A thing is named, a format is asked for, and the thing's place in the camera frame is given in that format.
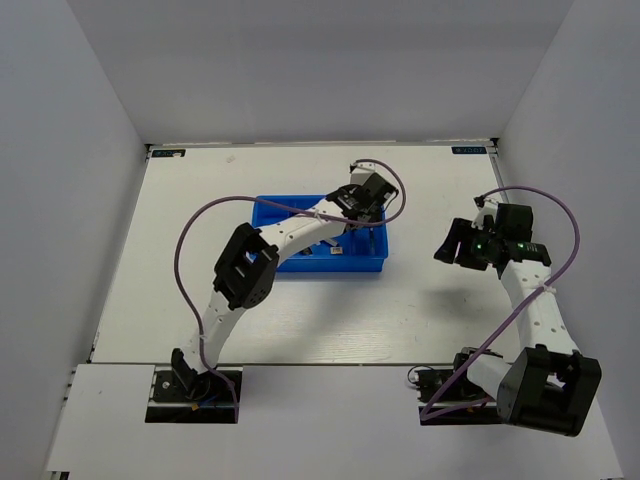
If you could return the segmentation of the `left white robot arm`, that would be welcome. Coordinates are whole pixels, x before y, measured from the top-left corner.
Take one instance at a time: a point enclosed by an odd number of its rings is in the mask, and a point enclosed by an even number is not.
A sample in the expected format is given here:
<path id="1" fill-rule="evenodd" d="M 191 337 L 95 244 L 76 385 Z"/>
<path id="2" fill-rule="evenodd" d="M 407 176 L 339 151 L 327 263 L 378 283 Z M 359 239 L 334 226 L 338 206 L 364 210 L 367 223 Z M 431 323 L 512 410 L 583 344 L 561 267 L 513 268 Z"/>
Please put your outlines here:
<path id="1" fill-rule="evenodd" d="M 351 183 L 327 194 L 307 209 L 265 198 L 228 196 L 200 207 L 187 220 L 175 247 L 173 270 L 176 285 L 197 323 L 197 331 L 185 348 L 171 354 L 171 370 L 177 387 L 189 399 L 199 400 L 219 378 L 232 395 L 235 386 L 216 369 L 221 351 L 239 319 L 270 294 L 277 268 L 298 252 L 338 237 L 350 230 L 376 228 L 397 218 L 406 205 L 406 188 L 399 177 L 394 184 L 369 170 L 362 183 Z M 180 274 L 180 257 L 187 234 L 207 210 L 223 203 L 245 201 L 264 204 L 292 215 L 273 224 L 235 228 L 214 265 L 208 306 L 200 313 Z"/>

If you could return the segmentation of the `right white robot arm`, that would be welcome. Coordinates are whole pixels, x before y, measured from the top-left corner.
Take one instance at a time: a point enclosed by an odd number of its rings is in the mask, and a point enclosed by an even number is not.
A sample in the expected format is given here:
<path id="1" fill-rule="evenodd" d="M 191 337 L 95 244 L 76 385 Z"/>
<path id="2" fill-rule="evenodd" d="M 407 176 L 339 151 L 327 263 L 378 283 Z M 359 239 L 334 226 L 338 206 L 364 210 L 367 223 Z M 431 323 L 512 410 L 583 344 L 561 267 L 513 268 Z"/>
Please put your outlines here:
<path id="1" fill-rule="evenodd" d="M 520 353 L 507 362 L 488 347 L 462 350 L 420 419 L 430 422 L 450 413 L 448 407 L 433 407 L 452 389 L 466 399 L 483 392 L 504 424 L 575 437 L 602 378 L 600 364 L 579 351 L 562 319 L 550 255 L 532 240 L 532 209 L 481 198 L 475 202 L 476 218 L 454 219 L 434 257 L 463 268 L 496 270 L 513 308 Z"/>

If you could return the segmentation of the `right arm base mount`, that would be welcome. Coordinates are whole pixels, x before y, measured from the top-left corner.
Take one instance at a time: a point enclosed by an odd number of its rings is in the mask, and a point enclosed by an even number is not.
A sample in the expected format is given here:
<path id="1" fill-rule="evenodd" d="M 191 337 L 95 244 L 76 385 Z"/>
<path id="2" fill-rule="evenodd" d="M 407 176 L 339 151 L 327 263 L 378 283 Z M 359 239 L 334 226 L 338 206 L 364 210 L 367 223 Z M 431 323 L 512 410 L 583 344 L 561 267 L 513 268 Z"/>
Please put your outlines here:
<path id="1" fill-rule="evenodd" d="M 471 356 L 474 348 L 465 347 L 454 357 L 449 367 L 416 365 L 406 375 L 408 387 L 418 394 L 418 411 L 421 412 L 430 398 L 455 373 L 455 371 Z M 429 420 L 421 420 L 421 426 L 479 426 L 499 425 L 501 420 L 493 400 L 487 400 L 487 394 L 477 385 L 471 383 L 465 374 L 449 387 L 434 405 L 430 413 L 470 403 L 464 409 L 447 412 Z"/>

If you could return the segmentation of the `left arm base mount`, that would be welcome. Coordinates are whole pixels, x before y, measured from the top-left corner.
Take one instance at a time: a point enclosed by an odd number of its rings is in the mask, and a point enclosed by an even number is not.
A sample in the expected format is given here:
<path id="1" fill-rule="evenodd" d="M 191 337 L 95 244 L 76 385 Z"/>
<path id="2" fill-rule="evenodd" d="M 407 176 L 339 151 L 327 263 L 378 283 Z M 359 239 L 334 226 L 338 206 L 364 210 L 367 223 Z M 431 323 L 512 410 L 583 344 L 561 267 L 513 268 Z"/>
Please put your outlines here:
<path id="1" fill-rule="evenodd" d="M 146 407 L 147 424 L 235 424 L 233 397 L 210 373 L 187 393 L 171 370 L 156 370 Z"/>

